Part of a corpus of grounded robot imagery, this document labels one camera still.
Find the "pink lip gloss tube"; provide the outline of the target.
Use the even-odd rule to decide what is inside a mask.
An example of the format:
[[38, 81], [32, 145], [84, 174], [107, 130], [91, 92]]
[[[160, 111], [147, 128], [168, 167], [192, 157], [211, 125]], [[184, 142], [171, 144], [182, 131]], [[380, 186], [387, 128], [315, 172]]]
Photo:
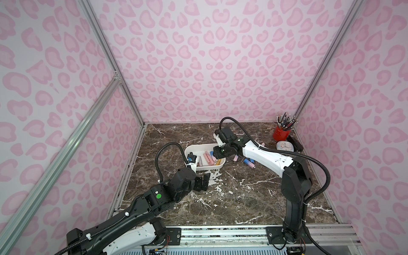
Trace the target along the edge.
[[206, 161], [208, 163], [208, 165], [214, 165], [215, 161], [213, 160], [213, 158], [211, 157], [210, 153], [208, 151], [205, 151], [204, 156], [206, 158]]

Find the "white plastic storage box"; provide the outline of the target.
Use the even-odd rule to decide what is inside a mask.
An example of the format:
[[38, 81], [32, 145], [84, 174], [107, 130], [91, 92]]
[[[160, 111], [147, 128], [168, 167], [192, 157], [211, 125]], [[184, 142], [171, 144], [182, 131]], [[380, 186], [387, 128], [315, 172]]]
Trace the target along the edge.
[[210, 153], [211, 151], [213, 151], [213, 148], [215, 146], [218, 146], [218, 144], [216, 144], [216, 143], [207, 143], [207, 144], [190, 145], [185, 149], [184, 153], [185, 153], [185, 155], [187, 157], [187, 155], [190, 152], [192, 152], [194, 155], [197, 156], [197, 160], [198, 160], [198, 157], [201, 156], [201, 159], [203, 161], [203, 167], [199, 167], [198, 163], [197, 163], [197, 172], [199, 172], [199, 171], [209, 171], [209, 170], [220, 170], [224, 166], [224, 164], [226, 162], [225, 158], [221, 159], [222, 161], [221, 161], [220, 165], [216, 165], [216, 162], [215, 162], [215, 164], [211, 166], [211, 165], [208, 165], [208, 163], [206, 161], [206, 158], [204, 156], [205, 151], [208, 151]]

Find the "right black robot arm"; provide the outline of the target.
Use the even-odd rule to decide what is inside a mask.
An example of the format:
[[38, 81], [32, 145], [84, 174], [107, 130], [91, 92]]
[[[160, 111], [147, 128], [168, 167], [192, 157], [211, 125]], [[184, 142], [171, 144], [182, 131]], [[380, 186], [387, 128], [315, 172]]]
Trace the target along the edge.
[[[269, 149], [258, 143], [243, 125], [229, 118], [242, 131], [236, 135], [230, 127], [224, 127], [222, 118], [219, 128], [214, 132], [217, 146], [213, 148], [214, 157], [222, 159], [233, 155], [253, 159], [277, 174], [281, 179], [281, 193], [286, 199], [286, 214], [279, 238], [286, 243], [295, 243], [306, 236], [315, 246], [318, 243], [311, 237], [306, 226], [307, 210], [311, 200], [321, 195], [330, 185], [331, 176], [327, 167], [315, 158], [301, 153]], [[326, 176], [324, 185], [312, 193], [312, 177], [307, 162], [318, 165]]]

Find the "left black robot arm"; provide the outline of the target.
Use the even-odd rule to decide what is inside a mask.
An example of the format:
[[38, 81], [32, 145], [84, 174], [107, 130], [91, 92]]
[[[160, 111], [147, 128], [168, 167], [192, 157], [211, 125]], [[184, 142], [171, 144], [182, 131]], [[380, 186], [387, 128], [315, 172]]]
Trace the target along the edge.
[[[176, 146], [180, 150], [184, 167], [178, 169], [173, 177], [165, 180], [159, 168], [162, 152]], [[191, 191], [207, 191], [210, 174], [196, 173], [197, 157], [193, 153], [185, 154], [177, 142], [165, 144], [155, 157], [155, 168], [159, 183], [142, 195], [133, 199], [131, 205], [112, 218], [84, 231], [75, 228], [67, 234], [67, 247], [60, 250], [60, 255], [112, 255], [121, 252], [119, 239], [136, 231], [136, 246], [163, 244], [168, 241], [167, 229], [159, 215], [174, 208]]]

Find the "red pen holder cup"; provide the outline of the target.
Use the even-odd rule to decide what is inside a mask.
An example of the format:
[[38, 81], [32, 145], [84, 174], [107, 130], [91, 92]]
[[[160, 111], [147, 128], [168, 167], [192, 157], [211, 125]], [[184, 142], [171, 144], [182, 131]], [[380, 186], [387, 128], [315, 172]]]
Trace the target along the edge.
[[285, 131], [285, 130], [282, 130], [279, 126], [277, 126], [273, 133], [273, 139], [277, 142], [285, 141], [290, 135], [290, 133], [291, 133], [291, 130]]

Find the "white round alarm clock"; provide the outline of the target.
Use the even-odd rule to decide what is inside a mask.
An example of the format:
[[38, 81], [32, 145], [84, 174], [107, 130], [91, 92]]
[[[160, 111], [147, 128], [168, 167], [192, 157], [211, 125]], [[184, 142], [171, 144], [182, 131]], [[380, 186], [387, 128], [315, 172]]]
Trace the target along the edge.
[[294, 152], [294, 145], [289, 141], [278, 141], [276, 143], [277, 150], [283, 150], [288, 152]]

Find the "bundle of pens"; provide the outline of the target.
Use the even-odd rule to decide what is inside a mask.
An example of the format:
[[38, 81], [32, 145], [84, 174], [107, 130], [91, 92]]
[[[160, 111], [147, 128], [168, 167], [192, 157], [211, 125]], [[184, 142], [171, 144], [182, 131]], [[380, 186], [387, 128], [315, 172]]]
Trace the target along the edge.
[[281, 130], [290, 131], [296, 126], [298, 119], [285, 112], [277, 116], [276, 123]]

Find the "black object behind clock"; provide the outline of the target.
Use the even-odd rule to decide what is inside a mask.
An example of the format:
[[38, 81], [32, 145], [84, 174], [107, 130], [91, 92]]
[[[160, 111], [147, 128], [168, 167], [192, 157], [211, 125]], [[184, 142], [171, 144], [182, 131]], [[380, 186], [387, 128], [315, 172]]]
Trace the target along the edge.
[[304, 146], [294, 136], [289, 135], [287, 138], [287, 141], [293, 145], [295, 152], [299, 152], [299, 153], [303, 152]]

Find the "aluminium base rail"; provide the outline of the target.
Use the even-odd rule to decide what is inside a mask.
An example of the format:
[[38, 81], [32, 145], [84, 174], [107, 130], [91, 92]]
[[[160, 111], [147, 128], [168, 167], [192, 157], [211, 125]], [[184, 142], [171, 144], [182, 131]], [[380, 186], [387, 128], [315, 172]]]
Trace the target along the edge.
[[[285, 242], [278, 225], [171, 226], [168, 245], [148, 245], [154, 238], [149, 224], [110, 243], [105, 255], [320, 255], [311, 240]], [[362, 243], [350, 224], [309, 224], [312, 239], [331, 255], [363, 255]]]

